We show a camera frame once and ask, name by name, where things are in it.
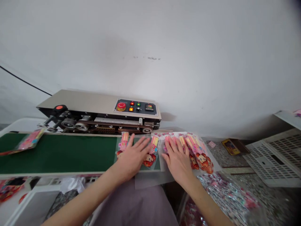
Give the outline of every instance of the black cable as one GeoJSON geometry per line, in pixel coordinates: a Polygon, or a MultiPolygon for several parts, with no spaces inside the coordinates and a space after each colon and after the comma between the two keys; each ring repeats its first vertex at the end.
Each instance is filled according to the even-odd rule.
{"type": "Polygon", "coordinates": [[[22,82],[25,82],[26,84],[28,84],[28,85],[30,85],[30,86],[32,86],[32,87],[34,87],[34,88],[36,88],[36,89],[42,91],[43,93],[46,93],[46,94],[52,96],[52,95],[49,94],[48,92],[45,92],[44,90],[39,89],[38,87],[36,87],[36,86],[34,86],[34,85],[32,85],[32,84],[30,84],[30,83],[24,81],[23,79],[19,78],[18,76],[14,75],[13,73],[9,72],[8,70],[6,70],[6,69],[5,69],[4,67],[2,67],[1,65],[0,65],[0,68],[2,68],[3,70],[5,70],[7,73],[11,74],[12,76],[16,77],[17,79],[20,79],[22,82]]]}

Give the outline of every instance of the green conveyor belt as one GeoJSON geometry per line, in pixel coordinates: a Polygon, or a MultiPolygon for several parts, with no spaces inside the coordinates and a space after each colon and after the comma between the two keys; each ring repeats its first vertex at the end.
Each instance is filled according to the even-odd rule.
{"type": "MultiPolygon", "coordinates": [[[[0,137],[0,152],[13,150],[25,135],[0,137]]],[[[114,163],[116,142],[116,137],[44,134],[34,149],[0,156],[0,174],[103,172],[114,163]]]]}

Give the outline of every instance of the digital temperature display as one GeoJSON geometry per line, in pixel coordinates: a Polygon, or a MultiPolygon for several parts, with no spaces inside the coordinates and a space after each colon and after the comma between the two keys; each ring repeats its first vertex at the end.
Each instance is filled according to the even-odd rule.
{"type": "Polygon", "coordinates": [[[154,111],[153,105],[145,105],[145,110],[154,111]]]}

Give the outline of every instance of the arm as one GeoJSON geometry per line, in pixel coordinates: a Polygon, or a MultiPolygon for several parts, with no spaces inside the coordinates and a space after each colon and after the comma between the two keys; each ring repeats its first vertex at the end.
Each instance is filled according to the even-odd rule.
{"type": "Polygon", "coordinates": [[[219,206],[213,201],[202,186],[202,183],[194,176],[189,160],[189,150],[185,145],[185,153],[181,142],[177,139],[177,145],[169,138],[165,140],[168,154],[162,154],[168,168],[176,182],[189,194],[197,205],[208,225],[233,226],[234,224],[221,211],[219,206]]]}
{"type": "Polygon", "coordinates": [[[90,187],[45,221],[43,226],[83,225],[85,220],[115,188],[135,176],[151,146],[145,148],[149,139],[145,140],[144,137],[134,146],[133,141],[134,134],[130,137],[129,144],[119,160],[90,187]]]}

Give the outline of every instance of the small box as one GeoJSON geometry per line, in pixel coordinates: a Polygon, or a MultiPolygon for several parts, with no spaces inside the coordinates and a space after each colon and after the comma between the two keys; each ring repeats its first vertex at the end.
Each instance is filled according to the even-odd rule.
{"type": "Polygon", "coordinates": [[[222,144],[227,149],[230,155],[249,154],[249,150],[238,139],[226,139],[222,141],[222,144]]]}

